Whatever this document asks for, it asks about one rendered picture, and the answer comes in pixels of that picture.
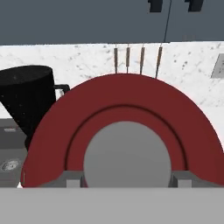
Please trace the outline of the grey wall socket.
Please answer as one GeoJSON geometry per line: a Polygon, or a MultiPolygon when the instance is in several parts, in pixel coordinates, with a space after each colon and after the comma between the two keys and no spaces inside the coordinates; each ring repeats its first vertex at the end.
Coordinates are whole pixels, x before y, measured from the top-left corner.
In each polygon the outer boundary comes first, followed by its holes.
{"type": "Polygon", "coordinates": [[[224,53],[220,53],[211,75],[212,79],[224,79],[224,53]]]}

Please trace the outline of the grey blender base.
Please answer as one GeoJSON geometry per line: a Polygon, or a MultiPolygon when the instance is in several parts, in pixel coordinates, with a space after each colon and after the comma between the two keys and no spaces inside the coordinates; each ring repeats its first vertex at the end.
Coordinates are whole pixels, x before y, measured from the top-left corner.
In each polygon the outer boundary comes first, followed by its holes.
{"type": "Polygon", "coordinates": [[[25,133],[12,118],[0,118],[0,187],[17,187],[25,161],[25,133]]]}

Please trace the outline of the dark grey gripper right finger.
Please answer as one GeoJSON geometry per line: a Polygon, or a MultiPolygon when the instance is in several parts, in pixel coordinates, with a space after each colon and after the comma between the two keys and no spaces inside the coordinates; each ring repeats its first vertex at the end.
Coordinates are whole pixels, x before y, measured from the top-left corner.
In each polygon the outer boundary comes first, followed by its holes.
{"type": "Polygon", "coordinates": [[[211,187],[221,187],[221,185],[215,184],[213,182],[206,181],[197,177],[190,171],[173,171],[171,173],[171,180],[169,187],[177,188],[211,188],[211,187]]]}

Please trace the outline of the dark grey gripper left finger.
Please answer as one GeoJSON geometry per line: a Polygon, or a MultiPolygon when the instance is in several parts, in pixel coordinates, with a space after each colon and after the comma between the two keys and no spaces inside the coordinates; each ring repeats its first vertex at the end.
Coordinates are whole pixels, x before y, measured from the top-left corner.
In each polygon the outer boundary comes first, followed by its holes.
{"type": "Polygon", "coordinates": [[[83,171],[63,171],[62,174],[48,182],[41,185],[41,187],[66,187],[66,188],[80,188],[87,187],[83,171]]]}

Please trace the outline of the grey cupboard door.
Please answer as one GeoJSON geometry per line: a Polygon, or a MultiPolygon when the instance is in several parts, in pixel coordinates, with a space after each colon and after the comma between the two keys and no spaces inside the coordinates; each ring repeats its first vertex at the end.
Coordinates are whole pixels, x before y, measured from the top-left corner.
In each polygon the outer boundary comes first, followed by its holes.
{"type": "Polygon", "coordinates": [[[166,42],[224,41],[224,0],[204,0],[189,12],[185,0],[171,0],[166,42]]]}
{"type": "Polygon", "coordinates": [[[158,43],[170,0],[0,0],[0,46],[158,43]]]}

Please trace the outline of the red blender lid grey centre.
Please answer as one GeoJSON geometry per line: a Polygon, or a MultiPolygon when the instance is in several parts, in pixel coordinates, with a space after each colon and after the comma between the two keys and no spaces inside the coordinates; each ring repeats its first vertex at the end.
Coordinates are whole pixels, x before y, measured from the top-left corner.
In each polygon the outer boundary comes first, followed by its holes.
{"type": "Polygon", "coordinates": [[[80,171],[90,138],[120,121],[142,123],[164,140],[174,171],[224,186],[224,151],[200,108],[175,87],[140,74],[109,74],[85,81],[59,98],[38,125],[21,173],[38,187],[63,171],[80,171]]]}

